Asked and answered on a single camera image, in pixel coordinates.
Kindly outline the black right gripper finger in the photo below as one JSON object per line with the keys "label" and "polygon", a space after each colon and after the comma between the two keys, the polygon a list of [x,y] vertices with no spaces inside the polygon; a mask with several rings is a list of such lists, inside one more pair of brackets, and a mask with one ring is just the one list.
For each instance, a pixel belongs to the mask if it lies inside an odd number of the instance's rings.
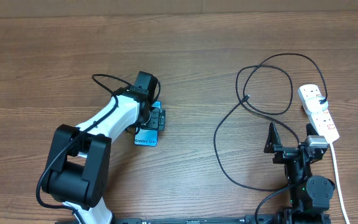
{"label": "black right gripper finger", "polygon": [[282,142],[278,135],[276,126],[273,122],[269,124],[267,141],[264,147],[264,153],[275,153],[278,148],[282,147]]}
{"label": "black right gripper finger", "polygon": [[306,125],[306,135],[307,136],[319,136],[317,130],[313,127],[311,123]]}

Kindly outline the blue Samsung Galaxy smartphone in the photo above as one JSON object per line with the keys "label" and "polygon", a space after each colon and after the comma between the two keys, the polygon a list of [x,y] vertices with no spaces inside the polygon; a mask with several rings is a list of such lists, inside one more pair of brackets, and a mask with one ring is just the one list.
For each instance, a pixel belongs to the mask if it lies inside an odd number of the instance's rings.
{"label": "blue Samsung Galaxy smartphone", "polygon": [[[162,109],[160,101],[156,101],[152,107],[159,107]],[[155,147],[158,144],[158,132],[156,130],[139,129],[139,132],[135,135],[134,144],[138,146],[150,146]]]}

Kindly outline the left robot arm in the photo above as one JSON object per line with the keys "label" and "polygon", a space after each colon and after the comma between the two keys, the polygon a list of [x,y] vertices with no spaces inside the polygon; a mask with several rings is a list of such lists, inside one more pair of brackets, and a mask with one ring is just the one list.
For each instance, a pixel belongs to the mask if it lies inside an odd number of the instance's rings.
{"label": "left robot arm", "polygon": [[111,145],[134,128],[134,144],[155,147],[165,129],[157,77],[140,71],[133,84],[110,90],[109,103],[76,126],[60,125],[53,135],[35,197],[49,209],[71,211],[74,223],[115,223],[103,199],[108,184]]}

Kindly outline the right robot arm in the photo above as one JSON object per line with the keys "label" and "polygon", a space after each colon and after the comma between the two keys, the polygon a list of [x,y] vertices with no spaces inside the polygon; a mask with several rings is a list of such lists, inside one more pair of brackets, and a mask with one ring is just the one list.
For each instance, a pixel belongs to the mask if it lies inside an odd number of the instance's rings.
{"label": "right robot arm", "polygon": [[335,183],[320,175],[313,175],[311,164],[320,161],[328,150],[323,136],[318,136],[311,124],[306,125],[307,137],[297,147],[282,146],[274,123],[270,123],[264,153],[274,155],[274,164],[283,164],[288,185],[274,192],[272,198],[286,190],[290,193],[290,206],[272,215],[270,223],[330,223],[330,200]]}

